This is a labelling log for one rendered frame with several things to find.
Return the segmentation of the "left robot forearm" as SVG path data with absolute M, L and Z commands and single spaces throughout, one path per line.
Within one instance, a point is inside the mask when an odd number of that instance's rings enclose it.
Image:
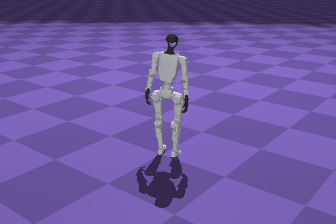
M 146 87 L 145 87 L 145 90 L 147 90 L 147 88 L 150 89 L 151 91 L 151 86 L 152 86 L 152 83 L 153 83 L 153 80 L 154 80 L 154 77 L 150 75 L 151 74 L 151 69 L 149 70 L 149 74 L 148 74 L 148 80 L 147 80 L 147 83 L 146 83 Z

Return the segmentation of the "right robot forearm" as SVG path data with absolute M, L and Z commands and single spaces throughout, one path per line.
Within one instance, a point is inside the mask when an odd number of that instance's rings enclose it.
M 188 95 L 188 97 L 189 97 L 189 94 L 188 94 L 188 80 L 189 80 L 189 77 L 187 75 L 186 76 L 186 82 L 182 83 L 182 86 L 183 86 L 183 98 L 185 98 L 185 95 Z

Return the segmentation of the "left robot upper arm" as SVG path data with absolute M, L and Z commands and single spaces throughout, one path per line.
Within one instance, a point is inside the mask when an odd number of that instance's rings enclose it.
M 158 58 L 159 58 L 159 54 L 160 52 L 154 52 L 152 54 L 152 60 L 151 60 L 151 76 L 155 76 L 156 75 L 156 68 L 158 65 Z

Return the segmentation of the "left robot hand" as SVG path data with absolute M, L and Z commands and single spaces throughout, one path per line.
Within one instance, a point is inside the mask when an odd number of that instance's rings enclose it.
M 147 90 L 145 91 L 145 93 L 146 93 L 146 94 L 145 94 L 146 102 L 147 102 L 148 105 L 151 105 L 150 102 L 148 101 L 148 99 L 149 99 L 150 89 L 147 88 Z

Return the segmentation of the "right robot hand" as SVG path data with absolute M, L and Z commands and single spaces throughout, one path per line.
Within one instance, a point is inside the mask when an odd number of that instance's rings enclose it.
M 188 95 L 185 95 L 184 100 L 185 100 L 185 104 L 184 104 L 183 108 L 185 107 L 185 109 L 182 111 L 182 113 L 185 113 L 188 109 L 188 100 L 189 100 Z

